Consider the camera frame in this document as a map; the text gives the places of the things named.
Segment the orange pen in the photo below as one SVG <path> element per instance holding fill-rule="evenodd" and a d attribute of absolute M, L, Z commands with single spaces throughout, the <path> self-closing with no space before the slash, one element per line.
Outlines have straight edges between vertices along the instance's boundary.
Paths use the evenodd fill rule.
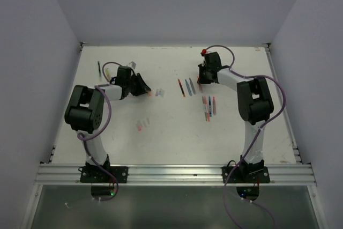
<path fill-rule="evenodd" d="M 199 82 L 199 77 L 197 79 L 197 83 L 198 83 L 198 88 L 199 88 L 200 93 L 203 93 L 203 88 L 202 88 L 201 83 Z"/>

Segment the purple red pen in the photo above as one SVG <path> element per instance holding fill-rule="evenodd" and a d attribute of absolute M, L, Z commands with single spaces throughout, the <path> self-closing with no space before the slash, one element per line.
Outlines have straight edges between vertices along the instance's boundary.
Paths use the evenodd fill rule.
<path fill-rule="evenodd" d="M 195 90 L 195 87 L 194 87 L 194 85 L 193 85 L 193 82 L 192 82 L 191 78 L 189 78 L 189 83 L 190 83 L 192 92 L 193 92 L 193 94 L 195 95 L 195 94 L 196 94 L 196 90 Z"/>

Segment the light blue pen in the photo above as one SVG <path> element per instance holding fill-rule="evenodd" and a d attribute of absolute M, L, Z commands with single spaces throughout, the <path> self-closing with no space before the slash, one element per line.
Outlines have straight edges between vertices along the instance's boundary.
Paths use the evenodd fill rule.
<path fill-rule="evenodd" d="M 185 85 L 186 85 L 186 87 L 187 87 L 188 94 L 189 94 L 189 96 L 191 97 L 191 96 L 192 96 L 192 90 L 191 90 L 191 88 L 190 88 L 190 85 L 189 85 L 187 79 L 185 79 Z"/>

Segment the green thin pen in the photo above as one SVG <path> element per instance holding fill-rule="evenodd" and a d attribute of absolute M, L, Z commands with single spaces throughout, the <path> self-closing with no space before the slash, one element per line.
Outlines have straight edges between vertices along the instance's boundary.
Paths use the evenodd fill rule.
<path fill-rule="evenodd" d="M 207 108 L 206 108 L 206 102 L 205 102 L 204 96 L 202 96 L 202 102 L 203 102 L 204 113 L 207 114 Z"/>

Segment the blue gel pen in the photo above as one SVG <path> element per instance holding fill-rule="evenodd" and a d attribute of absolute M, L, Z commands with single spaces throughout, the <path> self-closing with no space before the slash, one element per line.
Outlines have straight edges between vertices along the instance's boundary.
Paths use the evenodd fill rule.
<path fill-rule="evenodd" d="M 209 117 L 212 117 L 212 101 L 211 101 L 211 96 L 208 96 L 208 113 Z"/>

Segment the yellow highlighter pen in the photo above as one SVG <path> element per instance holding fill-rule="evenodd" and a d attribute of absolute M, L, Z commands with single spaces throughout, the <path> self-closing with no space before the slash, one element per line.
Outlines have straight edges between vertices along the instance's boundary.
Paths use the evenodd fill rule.
<path fill-rule="evenodd" d="M 105 75 L 106 75 L 108 81 L 110 82 L 112 76 L 111 76 L 110 70 L 108 68 L 105 68 Z"/>

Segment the red black gel pen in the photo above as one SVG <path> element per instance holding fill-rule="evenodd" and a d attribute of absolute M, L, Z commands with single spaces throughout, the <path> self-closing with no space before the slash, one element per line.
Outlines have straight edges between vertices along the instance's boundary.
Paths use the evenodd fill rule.
<path fill-rule="evenodd" d="M 181 89 L 182 95 L 183 95 L 183 97 L 185 98 L 185 97 L 186 97 L 186 95 L 185 95 L 185 92 L 184 92 L 184 89 L 183 89 L 182 83 L 181 83 L 181 81 L 180 81 L 180 79 L 179 79 L 179 78 L 177 79 L 177 81 L 178 81 L 179 87 L 180 87 L 180 89 Z"/>

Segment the dark green pen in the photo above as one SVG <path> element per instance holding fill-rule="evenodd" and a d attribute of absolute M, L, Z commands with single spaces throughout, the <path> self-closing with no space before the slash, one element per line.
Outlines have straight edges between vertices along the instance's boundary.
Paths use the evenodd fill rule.
<path fill-rule="evenodd" d="M 100 66 L 100 62 L 97 61 L 97 66 L 98 66 L 98 74 L 99 74 L 99 81 L 102 81 L 102 72 L 101 72 L 101 66 Z"/>

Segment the red highlighter pen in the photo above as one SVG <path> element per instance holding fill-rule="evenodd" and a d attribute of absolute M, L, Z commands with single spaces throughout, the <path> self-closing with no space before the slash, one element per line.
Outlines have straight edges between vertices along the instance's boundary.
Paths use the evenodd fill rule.
<path fill-rule="evenodd" d="M 209 112 L 209 108 L 208 108 L 208 103 L 206 100 L 206 96 L 204 96 L 204 104 L 205 104 L 205 109 L 206 109 L 206 117 L 207 117 L 207 121 L 210 121 L 210 112 Z"/>

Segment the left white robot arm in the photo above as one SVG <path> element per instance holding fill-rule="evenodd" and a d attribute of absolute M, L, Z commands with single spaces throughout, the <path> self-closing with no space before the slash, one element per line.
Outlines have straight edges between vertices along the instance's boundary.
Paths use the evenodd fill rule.
<path fill-rule="evenodd" d="M 129 66 L 120 66 L 117 74 L 106 84 L 93 88 L 76 85 L 71 93 L 64 121 L 77 133 L 86 152 L 86 164 L 95 166 L 92 175 L 99 182 L 111 177 L 109 157 L 103 147 L 101 134 L 109 125 L 112 115 L 111 102 L 138 97 L 151 92 L 141 74 Z"/>

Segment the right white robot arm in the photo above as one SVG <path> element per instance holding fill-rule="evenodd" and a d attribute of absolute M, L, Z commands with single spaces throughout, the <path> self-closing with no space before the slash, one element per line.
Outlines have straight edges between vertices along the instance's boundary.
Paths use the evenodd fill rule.
<path fill-rule="evenodd" d="M 269 86 L 263 76 L 243 76 L 229 66 L 223 66 L 217 52 L 203 50 L 199 67 L 199 84 L 221 84 L 237 93 L 238 112 L 245 125 L 244 148 L 239 164 L 239 176 L 251 182 L 264 168 L 263 125 L 274 111 Z"/>

